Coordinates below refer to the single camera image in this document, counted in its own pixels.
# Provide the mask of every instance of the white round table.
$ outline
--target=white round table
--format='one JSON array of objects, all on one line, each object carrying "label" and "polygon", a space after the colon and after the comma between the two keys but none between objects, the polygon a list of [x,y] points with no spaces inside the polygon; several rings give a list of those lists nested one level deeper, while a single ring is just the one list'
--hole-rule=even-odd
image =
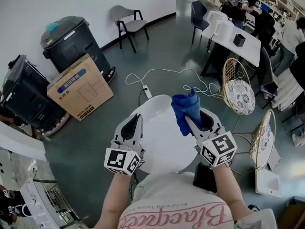
[{"label": "white round table", "polygon": [[179,172],[197,155],[196,139],[181,134],[171,102],[170,96],[155,96],[132,113],[143,117],[141,145],[146,152],[140,169],[150,174]]}]

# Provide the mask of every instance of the white marker cube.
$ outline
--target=white marker cube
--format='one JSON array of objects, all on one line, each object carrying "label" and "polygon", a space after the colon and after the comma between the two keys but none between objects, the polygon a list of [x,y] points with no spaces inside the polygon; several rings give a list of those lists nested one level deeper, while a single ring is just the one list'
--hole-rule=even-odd
[{"label": "white marker cube", "polygon": [[237,144],[231,134],[226,132],[201,143],[200,155],[213,167],[216,167],[233,158]]},{"label": "white marker cube", "polygon": [[137,152],[107,148],[104,167],[113,173],[131,176],[140,160]]}]

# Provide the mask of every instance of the black hair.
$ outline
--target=black hair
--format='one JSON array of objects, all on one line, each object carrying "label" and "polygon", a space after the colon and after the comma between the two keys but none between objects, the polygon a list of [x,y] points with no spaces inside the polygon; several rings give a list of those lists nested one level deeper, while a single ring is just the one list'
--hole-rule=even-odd
[{"label": "black hair", "polygon": [[305,29],[305,18],[299,18],[297,21],[296,21],[296,26],[298,29],[302,29],[304,30]]}]

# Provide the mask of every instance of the cardboard box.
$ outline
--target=cardboard box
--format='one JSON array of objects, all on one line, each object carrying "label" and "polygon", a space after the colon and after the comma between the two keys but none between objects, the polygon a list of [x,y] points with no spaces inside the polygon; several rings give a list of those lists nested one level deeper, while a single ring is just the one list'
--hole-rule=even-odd
[{"label": "cardboard box", "polygon": [[47,94],[79,121],[113,96],[88,54],[56,77],[48,85]]}]

